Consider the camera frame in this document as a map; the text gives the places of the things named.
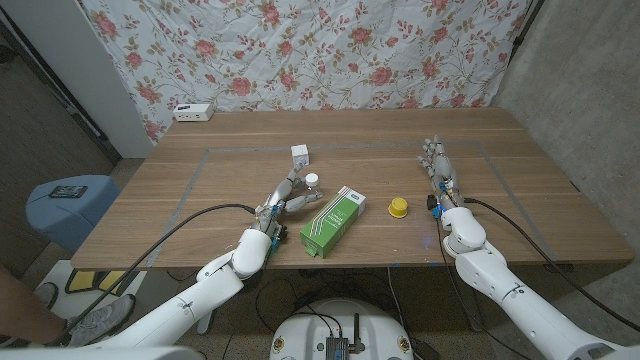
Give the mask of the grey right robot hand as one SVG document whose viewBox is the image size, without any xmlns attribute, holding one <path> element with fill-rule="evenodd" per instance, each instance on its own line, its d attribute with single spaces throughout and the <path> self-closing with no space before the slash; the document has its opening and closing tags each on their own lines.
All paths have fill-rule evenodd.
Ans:
<svg viewBox="0 0 640 360">
<path fill-rule="evenodd" d="M 432 188 L 432 194 L 427 196 L 426 206 L 436 219 L 443 220 L 448 210 L 464 205 L 464 198 L 459 192 L 457 172 L 438 135 L 433 139 L 425 139 L 422 149 L 424 155 L 419 156 L 418 161 L 428 174 Z"/>
</svg>

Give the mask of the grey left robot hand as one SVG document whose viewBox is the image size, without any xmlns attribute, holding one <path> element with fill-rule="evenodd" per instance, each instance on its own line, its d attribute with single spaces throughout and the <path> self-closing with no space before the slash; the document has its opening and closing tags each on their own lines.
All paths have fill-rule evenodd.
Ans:
<svg viewBox="0 0 640 360">
<path fill-rule="evenodd" d="M 287 229 L 279 223 L 279 217 L 283 213 L 297 212 L 323 197 L 318 190 L 319 176 L 316 173 L 308 173 L 299 177 L 298 173 L 302 168 L 302 164 L 295 165 L 268 195 L 265 203 L 256 208 L 251 229 L 261 231 L 271 240 L 280 240 L 286 235 Z"/>
</svg>

